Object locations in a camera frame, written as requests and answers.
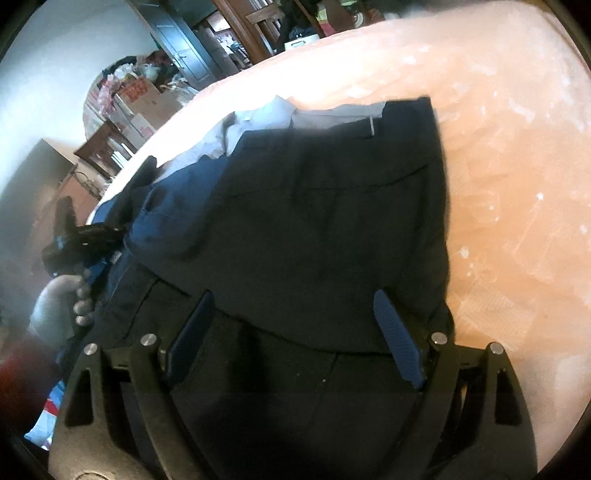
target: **finger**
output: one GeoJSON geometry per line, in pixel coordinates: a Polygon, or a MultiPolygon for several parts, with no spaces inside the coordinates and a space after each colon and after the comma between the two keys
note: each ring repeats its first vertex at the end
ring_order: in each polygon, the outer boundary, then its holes
{"type": "Polygon", "coordinates": [[[78,290],[76,290],[76,295],[80,300],[86,300],[90,297],[90,285],[88,283],[84,283],[78,290]]]}
{"type": "Polygon", "coordinates": [[[92,325],[94,322],[94,318],[92,316],[92,312],[89,313],[88,315],[78,315],[78,317],[76,317],[76,323],[78,325],[80,325],[81,327],[88,327],[90,325],[92,325]]]}
{"type": "Polygon", "coordinates": [[[92,300],[81,300],[74,304],[74,313],[76,315],[87,315],[92,312],[92,300]]]}
{"type": "Polygon", "coordinates": [[[83,285],[83,282],[84,279],[80,275],[60,275],[47,284],[45,292],[52,296],[60,296],[76,291],[83,285]]]}

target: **human hand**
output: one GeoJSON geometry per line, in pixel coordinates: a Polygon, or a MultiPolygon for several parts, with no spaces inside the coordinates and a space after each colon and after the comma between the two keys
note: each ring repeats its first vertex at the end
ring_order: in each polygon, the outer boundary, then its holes
{"type": "Polygon", "coordinates": [[[49,347],[58,350],[74,334],[70,309],[77,315],[78,325],[92,323],[90,287],[79,275],[60,275],[51,280],[39,295],[31,315],[29,331],[49,347]],[[68,305],[67,294],[74,292],[77,302],[73,306],[68,305]]]}

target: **red fabric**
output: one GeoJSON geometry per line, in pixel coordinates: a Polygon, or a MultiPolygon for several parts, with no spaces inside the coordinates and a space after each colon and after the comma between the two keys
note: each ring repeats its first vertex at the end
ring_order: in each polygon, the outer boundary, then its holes
{"type": "Polygon", "coordinates": [[[55,352],[27,334],[0,364],[0,424],[25,434],[39,418],[47,396],[60,379],[55,352]]]}
{"type": "Polygon", "coordinates": [[[59,409],[56,407],[56,404],[54,404],[51,400],[47,400],[45,402],[43,410],[45,410],[48,413],[51,413],[54,417],[57,417],[57,415],[60,412],[59,409]]]}

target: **blue gripper pad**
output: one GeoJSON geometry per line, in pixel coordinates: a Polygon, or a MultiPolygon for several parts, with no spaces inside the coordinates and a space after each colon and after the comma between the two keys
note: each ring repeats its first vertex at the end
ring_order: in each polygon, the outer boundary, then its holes
{"type": "Polygon", "coordinates": [[[421,351],[383,290],[374,294],[374,316],[400,375],[419,390],[427,380],[421,368],[421,351]]]}

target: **bed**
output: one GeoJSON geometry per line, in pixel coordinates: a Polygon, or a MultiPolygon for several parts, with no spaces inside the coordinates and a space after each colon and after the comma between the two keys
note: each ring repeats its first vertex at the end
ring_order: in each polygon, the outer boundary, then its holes
{"type": "Polygon", "coordinates": [[[232,111],[275,95],[302,109],[429,95],[446,157],[447,302],[456,343],[505,346],[538,468],[591,398],[591,76],[560,23],[491,2],[323,39],[200,92],[133,157],[162,165],[232,111]]]}

